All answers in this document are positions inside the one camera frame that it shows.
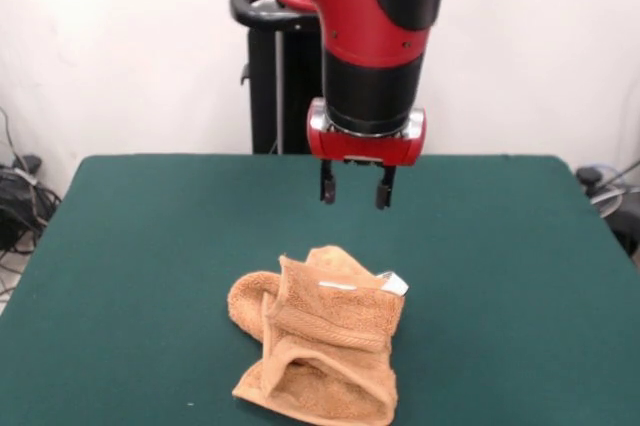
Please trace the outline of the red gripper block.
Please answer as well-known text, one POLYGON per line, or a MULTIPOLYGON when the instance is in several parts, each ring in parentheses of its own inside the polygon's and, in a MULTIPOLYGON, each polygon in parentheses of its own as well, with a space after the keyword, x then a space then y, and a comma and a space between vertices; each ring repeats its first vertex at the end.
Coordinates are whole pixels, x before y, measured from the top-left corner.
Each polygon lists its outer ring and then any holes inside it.
POLYGON ((424 146, 426 126, 425 111, 414 108, 398 132, 383 136, 356 135, 340 130, 330 121, 323 98, 313 99, 307 115, 307 139, 311 153, 322 159, 320 200, 330 205, 336 199, 336 181, 331 160, 368 161, 379 163, 382 171, 376 189, 376 208, 389 208, 396 175, 395 166, 412 166, 417 161, 424 146))

